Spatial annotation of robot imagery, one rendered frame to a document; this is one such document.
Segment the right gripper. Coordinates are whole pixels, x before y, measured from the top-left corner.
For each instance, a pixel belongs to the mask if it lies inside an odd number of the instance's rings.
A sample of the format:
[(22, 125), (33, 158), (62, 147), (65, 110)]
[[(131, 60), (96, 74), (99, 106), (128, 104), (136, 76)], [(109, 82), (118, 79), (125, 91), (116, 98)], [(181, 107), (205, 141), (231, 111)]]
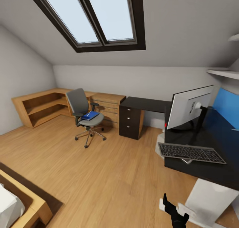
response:
[(182, 222), (186, 226), (186, 222), (189, 220), (189, 215), (185, 213), (184, 216), (178, 214), (177, 209), (175, 205), (171, 204), (167, 201), (166, 193), (163, 197), (163, 204), (165, 205), (165, 212), (171, 215), (172, 224), (176, 221)]

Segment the monitor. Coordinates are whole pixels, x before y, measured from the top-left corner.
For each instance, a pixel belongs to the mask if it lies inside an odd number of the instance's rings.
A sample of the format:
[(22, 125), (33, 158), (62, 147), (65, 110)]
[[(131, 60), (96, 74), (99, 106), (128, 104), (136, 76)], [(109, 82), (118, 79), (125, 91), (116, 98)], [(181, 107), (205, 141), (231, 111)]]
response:
[[(199, 133), (202, 128), (202, 123), (208, 111), (207, 107), (212, 97), (212, 93), (216, 85), (210, 85), (202, 88), (197, 88), (189, 91), (175, 93), (172, 97), (171, 108), (169, 110), (168, 120), (165, 124), (166, 129), (173, 131), (194, 131)], [(194, 127), (192, 119), (199, 117)], [(182, 125), (188, 121), (191, 121), (193, 127), (186, 130), (172, 129)]]

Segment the keyboard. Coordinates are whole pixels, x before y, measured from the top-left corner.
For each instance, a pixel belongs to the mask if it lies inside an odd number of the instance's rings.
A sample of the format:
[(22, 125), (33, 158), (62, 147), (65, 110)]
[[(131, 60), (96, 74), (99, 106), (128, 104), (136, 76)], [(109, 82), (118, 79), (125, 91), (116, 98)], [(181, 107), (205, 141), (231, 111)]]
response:
[(226, 164), (213, 148), (160, 142), (158, 145), (161, 156), (164, 157)]

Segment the folder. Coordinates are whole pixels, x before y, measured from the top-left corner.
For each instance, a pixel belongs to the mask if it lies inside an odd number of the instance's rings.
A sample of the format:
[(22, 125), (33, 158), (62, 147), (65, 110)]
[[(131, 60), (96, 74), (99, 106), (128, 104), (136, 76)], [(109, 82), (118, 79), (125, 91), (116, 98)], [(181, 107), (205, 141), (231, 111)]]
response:
[(95, 116), (97, 116), (99, 114), (99, 112), (95, 112), (95, 111), (90, 111), (87, 114), (85, 114), (84, 116), (81, 117), (81, 119), (85, 119), (85, 120), (91, 120), (92, 118), (94, 118)]

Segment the swivel chair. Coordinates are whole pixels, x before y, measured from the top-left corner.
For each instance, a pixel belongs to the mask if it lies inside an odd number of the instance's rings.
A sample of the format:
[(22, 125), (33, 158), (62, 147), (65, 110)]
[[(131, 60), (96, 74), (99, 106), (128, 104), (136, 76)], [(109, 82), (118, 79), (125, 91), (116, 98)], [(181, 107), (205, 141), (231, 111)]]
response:
[[(69, 101), (70, 107), (72, 108), (72, 111), (73, 111), (72, 115), (75, 116), (76, 127), (83, 126), (86, 128), (86, 131), (75, 136), (75, 140), (78, 140), (77, 136), (87, 132), (89, 132), (88, 138), (89, 138), (89, 135), (92, 137), (92, 132), (94, 132), (100, 135), (101, 137), (103, 137), (103, 141), (106, 140), (103, 135), (94, 131), (99, 128), (102, 128), (102, 130), (104, 130), (103, 127), (95, 128), (96, 125), (100, 124), (103, 121), (104, 119), (103, 113), (99, 112), (99, 114), (95, 116), (94, 118), (92, 118), (91, 120), (81, 119), (82, 116), (88, 113), (88, 109), (89, 109), (89, 103), (87, 101), (83, 88), (74, 89), (69, 92), (66, 92), (65, 94), (66, 94), (67, 100)], [(96, 102), (91, 102), (90, 104), (92, 106), (92, 111), (94, 111), (95, 106), (99, 105), (99, 103), (96, 103)], [(88, 138), (86, 140), (85, 148), (88, 147), (87, 146)]]

